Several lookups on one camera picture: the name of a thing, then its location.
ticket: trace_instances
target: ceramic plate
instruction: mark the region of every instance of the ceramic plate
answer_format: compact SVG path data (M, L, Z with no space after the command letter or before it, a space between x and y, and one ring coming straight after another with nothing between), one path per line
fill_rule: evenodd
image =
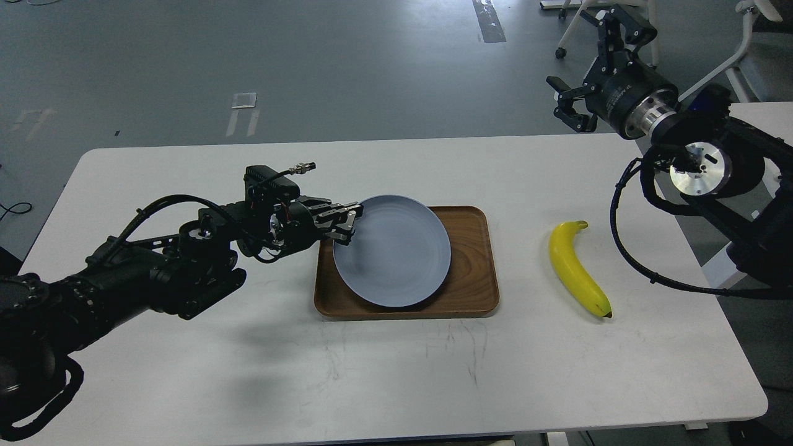
M446 228L412 198L379 195L362 201L349 246L333 245L342 279L379 306L410 306L430 297L451 264Z

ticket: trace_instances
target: connector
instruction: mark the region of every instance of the connector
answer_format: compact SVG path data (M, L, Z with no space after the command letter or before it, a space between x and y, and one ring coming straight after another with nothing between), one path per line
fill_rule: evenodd
M295 174L303 175L304 173L306 173L308 171L312 171L314 169L316 169L316 163L313 163L313 162L311 162L311 163L298 163L297 165L295 165L295 167L290 167L289 168L289 173L292 174L292 175L295 175Z

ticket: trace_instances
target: table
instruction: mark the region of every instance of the table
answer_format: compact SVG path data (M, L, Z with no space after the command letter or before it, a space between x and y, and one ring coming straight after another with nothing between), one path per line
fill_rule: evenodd
M490 317L325 321L317 246L249 259L243 288L192 321L144 313L73 355L75 400L29 444L284 444L683 424L760 416L767 400L716 298L651 285L619 256L608 203L636 145L616 135L511 136L88 152L22 272L54 281L166 194L243 197L249 164L301 161L304 194L402 194L488 218L501 293ZM641 261L705 280L675 219L637 183L620 226ZM174 233L183 204L132 239ZM547 259L551 229L585 219L577 251L615 317L589 315Z

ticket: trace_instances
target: black cable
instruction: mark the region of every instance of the black cable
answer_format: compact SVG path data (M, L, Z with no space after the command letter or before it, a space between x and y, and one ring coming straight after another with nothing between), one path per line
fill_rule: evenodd
M282 176L286 176L286 175L289 175L291 173L292 173L292 171L290 171L289 169L287 169L285 171L280 171L277 174L275 174L275 175L273 175L273 176L271 176L269 178L265 178L265 179L257 182L256 184L251 185L251 187L248 187L248 191L254 190L256 187L259 187L259 186L261 186L264 183L272 182L272 181L274 181L276 179L281 178Z
M82 385L82 378L85 375L82 367L74 359L64 356L63 368L69 372L69 383L63 390L55 396L39 413L35 420L30 421L27 425L14 427L12 425L0 427L0 438L6 441L19 441L31 436L36 435L41 431L53 418L58 415L66 406L69 405L72 398L77 394Z
M13 210L13 208L15 208L17 206L25 206L25 205L28 206L28 208L25 209L25 210ZM0 215L0 221L2 221L2 219L5 218L6 215L9 214L9 213L15 213L16 215L22 215L23 213L30 212L31 210L33 210L33 205L28 203L28 202L19 202L19 203L15 204L15 205L13 205L11 207L5 207L2 203L0 203L0 208L3 208L3 210L5 210L5 212L2 213L2 215Z
M778 392L791 392L793 393L793 387L779 387L779 386L766 386L765 384L760 384L760 387L769 390L776 390Z
M622 240L619 238L617 230L617 208L619 208L619 199L623 194L623 189L638 172L642 170L642 166L635 167L637 163L641 163L642 158L636 158L625 168L622 176L615 185L614 196L611 199L611 207L609 209L609 220L611 223L611 236L614 238L614 243L617 245L619 253L623 256L625 261L638 271L639 274L644 275L649 279L650 283L660 283L663 286L674 288L675 290L688 291L692 293L716 294L720 296L734 296L739 298L754 298L754 299L789 299L793 298L793 289L788 288L757 288L752 290L728 290L726 288L706 288L702 286L695 286L688 283L678 282L670 279L664 275L656 273L645 267L625 248Z
M256 254L255 256L253 256L253 258L257 259L259 262L262 262L262 263L275 263L275 261L280 259L281 257L273 256L271 259L264 259L259 254Z
M204 206L209 207L211 210L214 210L219 215L221 215L228 223L237 227L237 229L245 235L248 239L253 240L257 243L263 244L265 247L270 249L278 249L278 247L272 245L270 242L266 240L261 240L258 237L254 236L253 234L249 233L242 225L234 219L228 212L226 212L223 208L218 206L217 204L200 197L195 197L193 195L187 194L175 194L175 195L167 195L166 197L158 198L154 200L151 204L143 208L142 210L138 210L138 214L133 218L127 227L121 231L118 238L110 245L108 250L103 254L99 259L94 263L95 265L102 265L107 262L111 257L113 257L118 250L121 248L121 245L129 238L135 229L137 229L144 221L146 221L149 217L154 215L155 213L167 208L168 206L173 206L179 203L184 202L197 202Z
M589 433L589 431L585 430L584 432L587 433L587 438L589 439L589 443L591 443L592 446L595 446L595 441L592 439L592 435Z

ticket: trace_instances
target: silver metal disc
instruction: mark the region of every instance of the silver metal disc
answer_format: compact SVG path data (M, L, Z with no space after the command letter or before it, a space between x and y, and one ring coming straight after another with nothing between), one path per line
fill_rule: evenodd
M693 196L709 195L718 192L730 179L732 163L718 147L706 142L695 142L686 146L686 150L694 156L701 172L669 170L677 190Z

